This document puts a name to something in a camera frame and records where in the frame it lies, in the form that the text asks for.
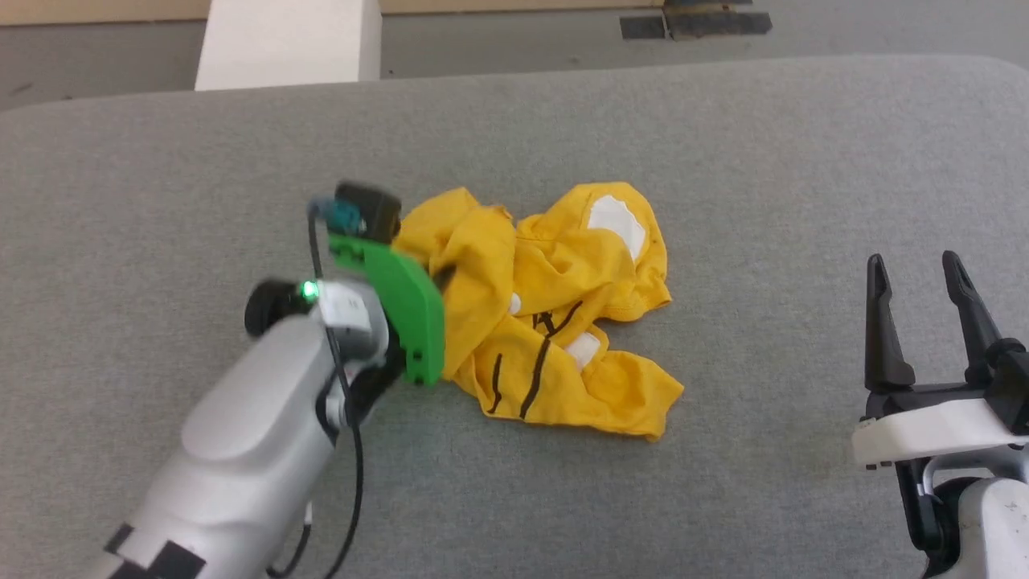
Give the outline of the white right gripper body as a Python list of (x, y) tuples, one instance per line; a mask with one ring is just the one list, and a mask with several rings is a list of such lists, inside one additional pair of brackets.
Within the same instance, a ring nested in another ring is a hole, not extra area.
[(1029, 470), (1029, 349), (1015, 339), (987, 348), (984, 388), (898, 392), (882, 417), (852, 435), (856, 464), (926, 459), (936, 469)]

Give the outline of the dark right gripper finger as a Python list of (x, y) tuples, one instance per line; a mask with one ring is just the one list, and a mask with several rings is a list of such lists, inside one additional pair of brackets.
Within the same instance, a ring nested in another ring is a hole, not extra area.
[(867, 260), (864, 385), (870, 392), (908, 392), (916, 382), (904, 362), (891, 313), (891, 282), (881, 254)]
[(1001, 335), (959, 254), (945, 250), (941, 263), (949, 300), (957, 307), (961, 323), (968, 362), (964, 379), (967, 384), (988, 384), (993, 379), (993, 370), (988, 364), (987, 351)]

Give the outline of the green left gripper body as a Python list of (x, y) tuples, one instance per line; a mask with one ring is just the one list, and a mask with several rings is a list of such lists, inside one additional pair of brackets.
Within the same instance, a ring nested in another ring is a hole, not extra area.
[(360, 424), (394, 381), (433, 386), (441, 379), (442, 296), (427, 272), (389, 245), (332, 233), (330, 252), (348, 273), (328, 283), (341, 418)]

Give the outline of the yellow t-shirt garment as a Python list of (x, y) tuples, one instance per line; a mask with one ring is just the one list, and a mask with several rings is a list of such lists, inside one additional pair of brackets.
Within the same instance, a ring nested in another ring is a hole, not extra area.
[(684, 387), (600, 322), (668, 305), (668, 254), (631, 184), (578, 184), (514, 220), (455, 188), (412, 209), (393, 242), (445, 287), (443, 379), (504, 421), (584, 426), (655, 441)]

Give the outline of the grey fabric sofa cushion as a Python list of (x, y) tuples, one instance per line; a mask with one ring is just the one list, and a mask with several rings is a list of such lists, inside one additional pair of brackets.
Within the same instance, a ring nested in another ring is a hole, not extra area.
[(497, 421), (452, 385), (363, 429), (342, 579), (908, 579), (896, 477), (854, 464), (865, 264), (920, 384), (967, 362), (941, 254), (1029, 345), (1029, 71), (833, 56), (111, 96), (0, 113), (0, 579), (80, 579), (268, 276), (342, 179), (514, 216), (653, 205), (673, 301), (616, 348), (685, 385), (661, 441)]

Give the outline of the white square pillar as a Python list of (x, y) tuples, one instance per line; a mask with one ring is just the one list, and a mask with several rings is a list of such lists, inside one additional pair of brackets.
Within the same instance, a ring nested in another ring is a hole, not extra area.
[(211, 0), (194, 89), (378, 80), (379, 0)]

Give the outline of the dark floor plate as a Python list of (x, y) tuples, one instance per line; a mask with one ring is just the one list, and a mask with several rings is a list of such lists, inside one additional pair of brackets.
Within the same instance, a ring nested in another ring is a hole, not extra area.
[(752, 4), (753, 0), (659, 0), (658, 14), (620, 16), (620, 37), (681, 41), (768, 34), (773, 29), (768, 12), (739, 10)]

